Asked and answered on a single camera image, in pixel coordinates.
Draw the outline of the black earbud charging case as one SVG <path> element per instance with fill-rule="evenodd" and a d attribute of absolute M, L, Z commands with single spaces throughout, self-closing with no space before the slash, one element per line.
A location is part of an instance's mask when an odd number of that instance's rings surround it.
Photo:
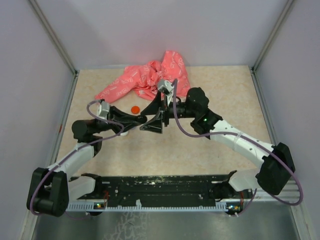
<path fill-rule="evenodd" d="M 144 124 L 148 121 L 148 118 L 145 115 L 139 115 L 137 116 L 137 121 L 141 124 Z"/>

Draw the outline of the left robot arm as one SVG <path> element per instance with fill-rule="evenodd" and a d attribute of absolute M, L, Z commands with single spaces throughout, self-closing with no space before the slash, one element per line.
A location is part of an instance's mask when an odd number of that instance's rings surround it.
<path fill-rule="evenodd" d="M 76 120 L 71 130 L 77 143 L 63 159 L 46 167 L 38 167 L 31 177 L 26 207 L 34 215 L 62 216 L 70 201 L 86 194 L 97 199 L 104 186 L 99 177 L 86 173 L 75 180 L 71 177 L 101 150 L 105 138 L 100 133 L 113 131 L 118 137 L 147 122 L 145 115 L 130 115 L 115 106 L 102 107 L 92 119 Z"/>

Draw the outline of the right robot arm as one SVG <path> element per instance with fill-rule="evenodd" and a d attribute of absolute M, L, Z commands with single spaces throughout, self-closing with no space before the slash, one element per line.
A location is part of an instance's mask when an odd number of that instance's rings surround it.
<path fill-rule="evenodd" d="M 209 140 L 224 144 L 239 153 L 254 165 L 254 169 L 233 171 L 223 185 L 223 192 L 229 198 L 235 198 L 241 191 L 262 188 L 265 192 L 277 196 L 281 193 L 295 165 L 289 147 L 280 142 L 277 145 L 260 141 L 224 120 L 209 109 L 209 99 L 200 87 L 188 90 L 184 102 L 171 101 L 173 92 L 162 95 L 159 91 L 154 100 L 141 112 L 153 118 L 140 130 L 162 133 L 170 119 L 190 118 L 193 130 L 205 135 Z"/>

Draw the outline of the white earbud charging case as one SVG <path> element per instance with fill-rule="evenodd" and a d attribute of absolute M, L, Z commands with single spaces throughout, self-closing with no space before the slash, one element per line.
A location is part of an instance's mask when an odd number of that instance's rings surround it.
<path fill-rule="evenodd" d="M 128 131 L 122 132 L 122 133 L 120 134 L 120 136 L 127 136 L 128 133 L 129 133 Z"/>

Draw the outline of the orange earbud charging case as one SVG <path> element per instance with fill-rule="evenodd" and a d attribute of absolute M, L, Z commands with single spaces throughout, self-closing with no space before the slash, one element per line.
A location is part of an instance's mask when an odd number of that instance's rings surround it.
<path fill-rule="evenodd" d="M 132 108 L 131 108 L 131 112 L 133 113 L 133 114 L 135 114 L 135 115 L 137 115 L 137 114 L 139 114 L 140 113 L 140 108 L 137 106 L 137 105 L 135 105 L 135 106 L 133 106 Z"/>

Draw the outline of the pink printed cloth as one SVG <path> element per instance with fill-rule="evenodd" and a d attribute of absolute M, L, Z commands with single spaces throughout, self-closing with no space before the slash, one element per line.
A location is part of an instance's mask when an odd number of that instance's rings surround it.
<path fill-rule="evenodd" d="M 167 50 L 162 61 L 152 60 L 144 65 L 126 66 L 123 74 L 94 98 L 113 103 L 134 91 L 138 97 L 152 101 L 158 91 L 158 82 L 162 79 L 171 83 L 177 79 L 177 96 L 187 95 L 191 85 L 183 57 L 178 52 Z"/>

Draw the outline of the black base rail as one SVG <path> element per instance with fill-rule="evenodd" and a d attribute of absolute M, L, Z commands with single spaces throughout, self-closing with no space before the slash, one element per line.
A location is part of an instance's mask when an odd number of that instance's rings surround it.
<path fill-rule="evenodd" d="M 228 183 L 230 175 L 100 176 L 97 187 L 80 200 L 101 200 L 111 207 L 214 207 L 244 194 Z"/>

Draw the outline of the left aluminium frame post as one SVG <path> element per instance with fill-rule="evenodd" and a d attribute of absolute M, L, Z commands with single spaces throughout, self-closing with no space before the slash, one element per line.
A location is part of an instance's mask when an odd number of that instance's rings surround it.
<path fill-rule="evenodd" d="M 39 3 L 36 0 L 27 0 L 27 2 L 30 5 L 35 16 L 38 18 L 40 24 L 42 25 L 43 29 L 45 30 L 47 36 L 49 37 L 55 49 L 57 50 L 61 59 L 63 60 L 65 65 L 68 67 L 68 69 L 71 71 L 71 73 L 75 76 L 78 73 L 78 71 L 75 68 L 73 61 L 71 60 L 71 57 L 67 53 L 58 35 L 56 34 L 55 30 L 51 26 L 48 18 L 46 17 L 45 13 L 41 9 Z"/>

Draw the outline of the aluminium frame post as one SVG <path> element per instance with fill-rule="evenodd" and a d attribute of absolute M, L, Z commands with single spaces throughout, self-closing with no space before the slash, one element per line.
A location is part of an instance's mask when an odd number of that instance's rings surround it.
<path fill-rule="evenodd" d="M 71 73 L 75 76 L 78 73 L 78 71 L 75 68 L 73 61 L 71 60 L 71 57 L 67 53 L 58 35 L 56 34 L 55 30 L 51 26 L 48 18 L 46 17 L 45 13 L 41 9 L 39 3 L 36 0 L 27 0 L 27 2 L 30 5 L 35 16 L 38 18 L 40 24 L 42 25 L 43 29 L 45 30 L 47 36 L 49 37 L 55 49 L 57 50 L 61 59 L 63 60 L 65 65 L 68 67 L 68 69 L 71 71 Z"/>
<path fill-rule="evenodd" d="M 283 10 L 281 11 L 279 17 L 277 18 L 265 44 L 263 45 L 263 48 L 261 49 L 257 59 L 255 60 L 253 66 L 251 67 L 252 73 L 256 73 L 258 69 L 260 68 L 263 60 L 267 56 L 269 50 L 271 49 L 274 41 L 276 40 L 282 26 L 285 24 L 288 16 L 290 15 L 294 5 L 296 3 L 296 0 L 287 0 Z"/>

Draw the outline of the right aluminium frame post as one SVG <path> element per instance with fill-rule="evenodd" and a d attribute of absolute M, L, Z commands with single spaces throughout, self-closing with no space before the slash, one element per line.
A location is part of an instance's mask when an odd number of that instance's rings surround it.
<path fill-rule="evenodd" d="M 288 16 L 290 15 L 294 5 L 296 3 L 296 0 L 287 0 L 283 10 L 281 11 L 279 17 L 277 18 L 265 44 L 263 45 L 263 48 L 261 49 L 257 59 L 255 60 L 253 66 L 251 67 L 252 73 L 256 73 L 258 69 L 260 68 L 263 60 L 267 56 L 269 50 L 271 49 L 274 41 L 276 40 L 282 26 L 285 24 Z"/>

